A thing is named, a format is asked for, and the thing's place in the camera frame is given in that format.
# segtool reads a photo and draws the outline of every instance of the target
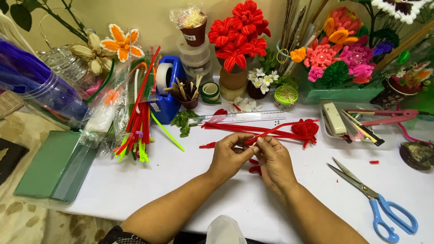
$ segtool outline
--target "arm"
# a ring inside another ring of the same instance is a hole
[[[259,151],[255,146],[245,146],[245,141],[252,137],[252,134],[236,133],[218,141],[207,172],[141,207],[122,223],[122,230],[151,244],[170,242],[203,202]]]
[[[299,235],[306,243],[367,244],[349,224],[316,199],[295,178],[288,150],[275,138],[259,137],[257,153],[264,183],[285,205]]]

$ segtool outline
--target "scissor blade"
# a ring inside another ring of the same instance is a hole
[[[342,171],[347,174],[349,177],[353,178],[354,180],[356,180],[359,184],[361,184],[362,182],[355,176],[353,175],[353,173],[351,173],[351,171],[349,171],[343,164],[341,164],[338,160],[336,160],[334,157],[332,157],[333,161],[335,161],[335,163],[342,169]]]
[[[344,178],[345,180],[347,180],[348,182],[350,182],[351,184],[353,184],[353,186],[357,187],[358,189],[361,190],[361,183],[356,181],[355,179],[351,178],[350,176],[346,175],[344,172],[340,171],[339,169],[337,169],[335,166],[331,165],[331,164],[327,164],[332,170],[334,170],[336,173],[338,173],[338,175],[340,175],[342,178]]]

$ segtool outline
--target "white table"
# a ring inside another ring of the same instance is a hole
[[[275,109],[268,99],[262,101],[263,110]],[[195,109],[199,115],[213,114],[222,105],[205,105]],[[285,122],[300,118],[319,118],[318,106],[296,104],[286,113]],[[274,127],[274,121],[249,122],[248,125]],[[179,128],[166,126],[168,131],[183,145],[185,152],[175,146],[158,126],[152,126],[155,143],[148,153],[150,162],[134,162],[126,157],[119,163],[109,157],[97,158],[90,168],[74,203],[69,206],[51,204],[48,208],[71,214],[123,221],[141,206],[183,185],[193,177],[205,172],[212,159],[213,149],[198,146],[222,139],[230,132],[191,128],[190,136],[179,138]],[[290,131],[289,127],[281,130]],[[349,223],[369,243],[385,243],[375,233],[373,214],[368,199],[356,188],[338,176],[326,165],[335,157],[348,167],[360,180],[411,212],[419,223],[414,236],[406,234],[382,213],[383,220],[395,227],[400,243],[434,243],[434,178],[431,172],[416,171],[407,166],[399,156],[398,147],[404,138],[397,134],[396,147],[389,151],[351,150],[351,145],[326,144],[321,129],[318,143],[302,148],[297,141],[283,142],[291,154],[298,181],[323,204]],[[370,160],[380,164],[371,165]],[[226,214],[234,218],[246,238],[266,243],[302,243],[290,224],[285,211],[276,197],[267,190],[257,174],[248,172],[246,163],[238,174],[214,192],[204,203],[185,231],[206,232],[217,216]]]

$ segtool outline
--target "ruler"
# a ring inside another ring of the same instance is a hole
[[[269,110],[244,113],[230,113],[225,115],[205,115],[198,117],[189,117],[188,125],[203,125],[205,122],[230,124],[238,122],[286,119],[285,111]]]

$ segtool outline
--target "tape roll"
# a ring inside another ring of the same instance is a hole
[[[201,97],[204,103],[220,104],[220,88],[214,82],[206,82],[201,88]]]
[[[157,90],[160,95],[167,95],[168,93],[168,91],[164,91],[164,88],[168,88],[170,85],[170,77],[172,76],[172,69],[173,69],[173,64],[171,63],[160,63],[158,65],[156,83],[157,83]]]

